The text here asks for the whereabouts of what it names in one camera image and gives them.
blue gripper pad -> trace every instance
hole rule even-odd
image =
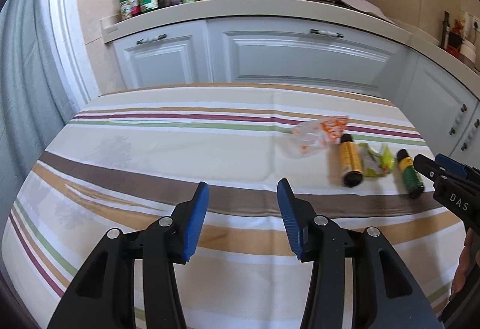
[[[208,208],[208,185],[206,183],[200,183],[197,191],[195,192],[193,200],[195,201],[194,207],[191,211],[190,219],[185,228],[182,258],[185,261],[189,261],[190,257],[195,253],[197,248],[198,239],[200,238],[200,232],[202,231],[203,221]]]
[[[278,182],[277,201],[285,225],[286,235],[289,238],[290,248],[297,259],[303,256],[303,228],[300,227],[293,211],[291,200],[296,200],[285,179]]]
[[[465,170],[465,166],[460,164],[459,162],[447,157],[443,154],[437,154],[435,157],[435,162],[444,167],[450,173],[462,177],[463,179],[467,178],[467,171]]]

striped tablecloth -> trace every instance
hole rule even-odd
[[[176,266],[189,327],[299,327],[311,263],[292,254],[275,197],[288,178],[298,197],[345,228],[377,226],[397,249],[435,311],[446,303],[465,232],[432,198],[405,196],[397,168],[353,189],[341,184],[335,145],[292,152],[289,129],[348,115],[347,132],[432,157],[409,121],[374,97],[289,85],[208,84],[97,98],[58,134],[23,184],[3,236],[10,278],[42,328],[69,282],[112,227],[141,230],[190,200],[200,180],[210,206],[196,254]],[[351,272],[346,273],[346,318]],[[137,326],[146,327],[141,265]]]

electrical outlet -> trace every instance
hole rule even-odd
[[[477,31],[480,32],[480,19],[476,16],[472,16],[472,28],[475,29],[475,22],[477,23]]]

white door frame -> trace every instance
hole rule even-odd
[[[83,40],[77,0],[46,0],[52,33],[49,42],[58,52],[58,73],[73,109],[78,112],[100,96]]]

white cabinet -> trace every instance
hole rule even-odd
[[[113,42],[128,89],[210,83],[205,20],[158,27]]]
[[[450,157],[470,167],[480,168],[480,107],[477,106],[462,138]]]
[[[477,99],[466,87],[435,62],[419,56],[400,109],[434,155],[453,151],[476,107]]]
[[[299,19],[215,19],[208,30],[215,82],[316,84],[378,95],[375,78],[401,48],[353,28]],[[330,36],[319,35],[324,31]]]

